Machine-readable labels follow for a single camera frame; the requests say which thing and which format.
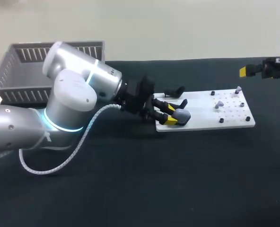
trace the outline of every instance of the hole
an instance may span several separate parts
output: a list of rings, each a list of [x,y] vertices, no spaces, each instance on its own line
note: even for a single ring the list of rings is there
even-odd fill
[[[32,50],[33,50],[33,54],[35,56],[35,59],[37,60],[37,55],[36,55],[35,49],[32,49]]]
[[[39,52],[39,55],[40,55],[41,60],[43,60],[42,54],[41,54],[41,52],[40,52],[40,48],[37,48],[37,50],[38,50],[38,52]]]
[[[34,92],[33,92],[33,91],[31,91],[31,94],[32,94],[32,96],[33,96],[34,100],[35,100],[35,101],[37,101],[37,99],[36,99],[36,97],[35,97],[35,95],[34,95]]]
[[[6,97],[8,98],[8,100],[9,100],[10,102],[12,102],[11,99],[9,98],[7,92],[5,92],[4,94],[6,95]]]
[[[106,96],[106,93],[104,93],[103,91],[101,91],[101,92],[99,92],[99,95],[100,95],[101,97],[105,97],[105,96]]]
[[[20,49],[21,50],[21,52],[22,52],[22,55],[23,55],[23,58],[25,59],[25,61],[26,61],[26,55],[25,55],[25,52],[23,51],[23,49]]]
[[[29,49],[27,49],[26,51],[27,51],[27,53],[28,53],[28,57],[29,57],[29,58],[30,58],[30,60],[32,61],[32,56],[31,56],[30,50],[29,50]]]
[[[28,96],[26,91],[25,91],[25,95],[26,95],[27,99],[29,100],[29,102],[31,102],[30,97]]]
[[[95,56],[97,56],[97,50],[96,47],[94,46],[94,50],[95,50]]]
[[[16,96],[14,95],[14,93],[11,91],[11,94],[13,96],[13,98],[15,99],[15,101],[17,102]]]
[[[20,91],[18,91],[18,94],[19,94],[19,97],[20,97],[20,99],[22,100],[22,102],[24,102],[24,99],[23,99],[23,97],[22,97]]]
[[[40,94],[40,91],[37,91],[37,93],[38,93],[38,95],[39,95],[41,101],[43,101],[42,96],[41,96],[41,94]]]
[[[46,97],[47,99],[49,99],[49,96],[47,95],[46,91],[44,91],[44,94],[45,94],[45,97]]]
[[[44,48],[44,53],[45,53],[45,55],[47,55],[47,51],[46,51],[46,48]]]

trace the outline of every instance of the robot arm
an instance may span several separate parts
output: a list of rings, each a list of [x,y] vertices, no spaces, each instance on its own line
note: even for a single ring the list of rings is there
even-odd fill
[[[0,105],[0,150],[69,148],[88,123],[89,112],[98,99],[112,101],[121,110],[151,117],[161,124],[185,125],[190,119],[190,113],[184,110],[187,100],[173,105],[153,99],[154,82],[147,77],[131,94],[121,72],[62,42],[49,50],[43,73],[53,81],[46,108]],[[183,91],[172,93],[181,95]],[[163,113],[155,111],[154,106]]]
[[[248,64],[240,69],[240,77],[253,77],[256,73],[261,73],[262,79],[280,79],[280,58],[266,58],[261,64]]]

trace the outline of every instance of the screw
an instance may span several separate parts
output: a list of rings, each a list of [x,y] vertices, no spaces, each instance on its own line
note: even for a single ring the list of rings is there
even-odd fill
[[[224,106],[224,103],[221,101],[218,101],[218,103],[215,105],[215,109],[219,109],[219,106]]]
[[[242,88],[240,86],[237,86],[235,94],[239,94],[240,91],[242,91]]]

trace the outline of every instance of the white wall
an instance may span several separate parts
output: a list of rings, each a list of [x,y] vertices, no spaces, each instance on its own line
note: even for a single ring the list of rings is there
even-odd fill
[[[280,55],[280,0],[0,0],[10,43],[105,40],[107,60]]]

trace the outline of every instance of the yellow fingertip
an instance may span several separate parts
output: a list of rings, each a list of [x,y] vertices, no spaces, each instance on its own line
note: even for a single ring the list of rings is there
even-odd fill
[[[165,125],[175,125],[177,122],[178,121],[175,118],[168,116]]]
[[[240,77],[246,77],[246,66],[240,69]]]
[[[174,109],[170,104],[168,104],[168,108],[169,108],[170,110],[175,111],[175,109]]]

